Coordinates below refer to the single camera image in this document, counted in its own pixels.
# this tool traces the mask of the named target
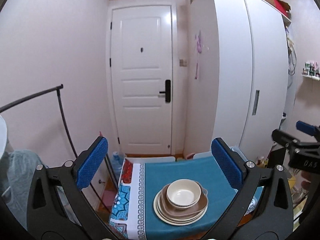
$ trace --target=greek key pattern border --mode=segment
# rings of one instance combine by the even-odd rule
[[[139,191],[138,191],[138,238],[146,240],[145,204],[144,204],[144,163],[140,164]]]

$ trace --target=patterned tablecloth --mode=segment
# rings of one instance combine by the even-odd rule
[[[208,210],[188,226],[172,226],[161,221],[153,210],[153,200],[162,187],[177,179],[193,179],[208,190]],[[260,198],[258,188],[248,211]],[[236,192],[231,188],[214,157],[171,163],[130,163],[125,160],[118,194],[109,225],[124,239],[173,240],[207,231],[228,207]]]

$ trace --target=plate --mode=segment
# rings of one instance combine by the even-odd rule
[[[192,207],[189,207],[188,209],[178,209],[174,206],[172,206],[169,202],[169,200],[166,198],[166,193],[168,189],[168,185],[164,186],[161,190],[161,210],[167,214],[169,217],[175,217],[175,218],[188,218],[192,215],[199,214],[199,212],[204,211],[206,206],[208,205],[208,198],[207,198],[207,190],[203,189],[202,186],[199,184],[199,186],[202,188],[202,192],[200,195],[199,201],[193,205]]]
[[[158,211],[157,209],[157,200],[158,200],[158,197],[161,193],[161,190],[158,192],[158,194],[155,196],[154,200],[153,200],[153,210],[155,211],[156,215],[158,218],[160,218],[163,222],[169,224],[169,225],[173,225],[173,226],[187,226],[187,225],[191,225],[195,222],[197,222],[198,220],[200,220],[205,212],[207,211],[208,207],[205,208],[205,210],[203,211],[203,213],[198,217],[196,218],[195,220],[191,221],[191,222],[187,222],[187,223],[175,223],[175,222],[170,222],[169,220],[165,219]]]
[[[187,218],[174,218],[174,217],[168,217],[165,212],[163,212],[163,210],[161,209],[161,206],[160,206],[160,198],[161,198],[161,195],[158,196],[158,199],[157,199],[157,203],[156,203],[156,206],[157,206],[157,210],[159,212],[159,214],[166,220],[170,221],[170,222],[173,222],[173,223],[187,223],[187,222],[191,222],[193,220],[195,220],[196,218],[198,218],[199,216],[201,216],[201,214],[203,213],[204,210],[202,211],[199,211],[199,213],[193,215],[193,216],[190,216],[190,217],[187,217]]]
[[[165,219],[171,221],[171,222],[176,222],[176,223],[186,223],[186,222],[190,222],[194,219],[196,219],[197,217],[199,217],[203,211],[203,210],[199,210],[198,212],[194,213],[194,214],[190,214],[188,216],[184,216],[184,217],[177,217],[177,216],[170,216],[170,214],[168,214],[167,212],[165,212],[165,210],[163,209],[163,206],[161,205],[161,193],[158,196],[157,199],[157,209],[158,212],[160,213],[160,215],[162,215]]]

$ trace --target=black metal pole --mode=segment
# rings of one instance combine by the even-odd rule
[[[67,134],[67,136],[68,136],[68,140],[69,140],[69,143],[70,143],[70,145],[71,145],[73,154],[74,154],[75,157],[77,158],[78,155],[77,155],[76,149],[75,149],[75,147],[74,147],[74,145],[73,145],[73,142],[72,142],[72,139],[71,139],[71,136],[70,136],[70,133],[69,133],[69,129],[68,129],[68,126],[67,126],[66,118],[65,118],[64,112],[63,112],[60,90],[57,90],[57,96],[58,96],[59,108],[60,108],[60,112],[61,112],[61,117],[62,117],[64,129],[66,130],[66,134]],[[111,214],[111,210],[104,204],[103,200],[101,199],[101,197],[99,196],[99,194],[97,193],[96,189],[93,187],[93,185],[92,185],[91,182],[90,182],[90,187],[92,188],[92,190],[94,191],[95,195],[98,197],[98,199],[100,200],[100,202],[102,203],[102,205],[103,205],[103,206],[106,208],[106,210],[108,210],[108,212]]]
[[[39,97],[39,96],[42,96],[44,94],[47,94],[47,93],[50,93],[50,92],[53,92],[53,91],[59,91],[60,89],[63,89],[63,85],[61,84],[60,86],[57,86],[57,87],[54,87],[54,88],[50,88],[50,89],[47,89],[47,90],[44,90],[42,92],[39,92],[39,93],[35,93],[33,95],[30,95],[30,96],[27,96],[27,97],[24,97],[24,98],[21,98],[21,99],[18,99],[14,102],[11,102],[3,107],[0,108],[0,113],[10,109],[11,107],[14,107],[14,106],[17,106],[23,102],[26,102],[32,98],[36,98],[36,97]]]

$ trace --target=teal tablecloth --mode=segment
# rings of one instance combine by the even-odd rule
[[[161,221],[153,210],[156,194],[177,179],[198,181],[208,190],[209,205],[205,215],[188,226],[172,226]],[[255,193],[260,198],[261,188]],[[172,162],[145,164],[145,214],[147,240],[173,240],[207,231],[222,215],[236,195],[222,170],[212,157]]]

